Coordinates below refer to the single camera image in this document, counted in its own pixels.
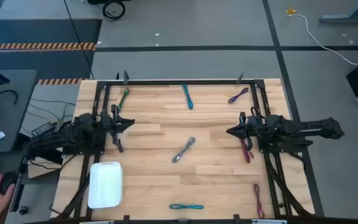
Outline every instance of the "desk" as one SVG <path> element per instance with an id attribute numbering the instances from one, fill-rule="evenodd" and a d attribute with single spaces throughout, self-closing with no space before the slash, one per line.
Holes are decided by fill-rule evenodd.
<path id="1" fill-rule="evenodd" d="M 19 94 L 16 105 L 13 105 L 14 95 L 4 93 L 0 96 L 0 131 L 5 133 L 0 142 L 0 174 L 14 171 L 22 162 L 21 148 L 16 143 L 23 138 L 19 134 L 25 112 L 35 86 L 37 71 L 35 70 L 6 70 L 0 71 L 10 80 L 10 84 L 0 85 L 0 91 L 15 90 Z"/>
<path id="2" fill-rule="evenodd" d="M 266 79 L 264 83 L 271 113 L 289 118 L 281 81 Z M 81 82 L 75 116 L 92 112 L 96 84 L 97 81 Z M 240 112 L 250 114 L 254 105 L 250 93 L 232 105 L 227 103 L 245 86 L 249 85 L 188 85 L 194 102 L 194 109 L 189 110 L 181 85 L 129 85 L 130 93 L 120 115 L 136 122 L 121 135 L 125 151 L 119 153 L 108 135 L 100 158 L 101 162 L 121 163 L 124 197 L 118 207 L 93 210 L 92 219 L 122 220 L 124 215 L 130 215 L 131 220 L 232 219 L 233 214 L 257 218 L 254 183 L 260 185 L 266 217 L 274 217 L 264 158 L 257 141 L 254 140 L 252 150 L 255 159 L 247 164 L 240 140 L 226 134 L 227 128 L 238 123 Z M 110 89 L 108 108 L 119 103 L 124 89 L 125 86 Z M 190 136 L 196 138 L 195 144 L 173 164 L 172 157 Z M 288 154 L 281 154 L 281 158 L 288 188 L 313 213 L 303 164 Z M 74 196 L 82 164 L 83 156 L 76 156 L 61 171 L 55 210 L 62 211 Z M 81 216 L 85 216 L 87 196 L 86 192 Z M 170 210 L 171 203 L 197 203 L 205 208 Z"/>
<path id="3" fill-rule="evenodd" d="M 14 105 L 15 96 L 12 93 L 0 95 L 0 131 L 6 135 L 0 141 L 0 152 L 9 152 L 13 150 L 19 135 L 37 79 L 37 71 L 11 70 L 0 72 L 10 80 L 9 84 L 0 85 L 0 91 L 14 90 L 19 94 L 16 105 Z"/>

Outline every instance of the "gray desk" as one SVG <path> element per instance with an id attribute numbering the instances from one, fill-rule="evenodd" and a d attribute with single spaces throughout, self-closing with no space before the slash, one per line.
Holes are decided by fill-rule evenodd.
<path id="1" fill-rule="evenodd" d="M 10 84 L 0 85 L 0 91 L 13 89 L 19 94 L 17 105 L 13 105 L 14 95 L 4 93 L 0 96 L 0 131 L 6 137 L 0 142 L 0 174 L 14 171 L 22 161 L 21 148 L 16 147 L 25 112 L 37 80 L 35 70 L 10 70 L 0 71 L 10 79 Z"/>
<path id="2" fill-rule="evenodd" d="M 0 131 L 6 136 L 0 141 L 0 152 L 13 150 L 22 122 L 29 105 L 32 91 L 37 80 L 35 70 L 0 71 L 10 80 L 9 84 L 0 85 L 0 91 L 15 90 L 19 94 L 17 104 L 12 93 L 0 95 Z"/>

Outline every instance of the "yellow object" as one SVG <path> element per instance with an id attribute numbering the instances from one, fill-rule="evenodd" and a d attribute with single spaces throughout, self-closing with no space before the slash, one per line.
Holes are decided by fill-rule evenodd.
<path id="1" fill-rule="evenodd" d="M 296 13 L 296 10 L 292 9 L 292 7 L 289 8 L 289 10 L 285 11 L 287 15 L 294 15 Z"/>

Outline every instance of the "silver tool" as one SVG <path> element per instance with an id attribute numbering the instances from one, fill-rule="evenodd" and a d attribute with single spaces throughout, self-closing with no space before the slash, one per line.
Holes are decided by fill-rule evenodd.
<path id="1" fill-rule="evenodd" d="M 182 149 L 177 155 L 175 155 L 175 157 L 172 159 L 172 162 L 178 162 L 179 159 L 182 157 L 183 153 L 185 153 L 187 151 L 187 149 L 194 144 L 194 142 L 196 142 L 196 138 L 191 137 L 189 138 L 189 141 L 186 143 L 186 146 L 184 149 Z"/>
<path id="2" fill-rule="evenodd" d="M 237 79 L 236 83 L 241 84 L 242 77 L 244 76 L 244 72 L 241 73 L 240 77 Z"/>

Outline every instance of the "gray floor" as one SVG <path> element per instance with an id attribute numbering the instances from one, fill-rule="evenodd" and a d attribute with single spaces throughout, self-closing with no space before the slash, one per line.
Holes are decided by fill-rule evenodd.
<path id="1" fill-rule="evenodd" d="M 67 0 L 74 18 L 101 17 L 100 6 Z M 354 0 L 269 0 L 278 39 L 282 46 L 316 45 L 306 33 L 305 22 L 289 18 L 293 7 L 305 15 L 310 30 L 324 45 L 358 45 L 358 25 L 320 25 L 323 14 L 345 13 Z M 127 14 L 116 22 L 103 21 L 98 47 L 155 47 L 184 45 L 267 45 L 272 38 L 262 1 L 259 0 L 132 0 Z M 61 0 L 5 0 L 0 19 L 67 18 Z M 358 62 L 358 51 L 342 52 Z M 284 52 L 288 75 L 302 120 L 337 119 L 346 135 L 338 141 L 313 138 L 310 147 L 313 169 L 325 215 L 358 218 L 358 105 L 345 76 L 355 67 L 330 52 Z M 93 60 L 97 79 L 115 78 L 128 70 L 132 79 L 151 78 L 281 78 L 274 51 L 180 51 L 98 52 Z M 74 102 L 78 85 L 37 86 L 34 98 Z M 61 115 L 62 104 L 34 103 Z M 29 108 L 42 116 L 49 114 Z M 43 123 L 27 115 L 26 129 Z M 34 208 L 11 223 L 44 219 L 50 201 L 32 200 L 31 186 L 23 203 Z M 53 198 L 49 187 L 45 195 Z"/>

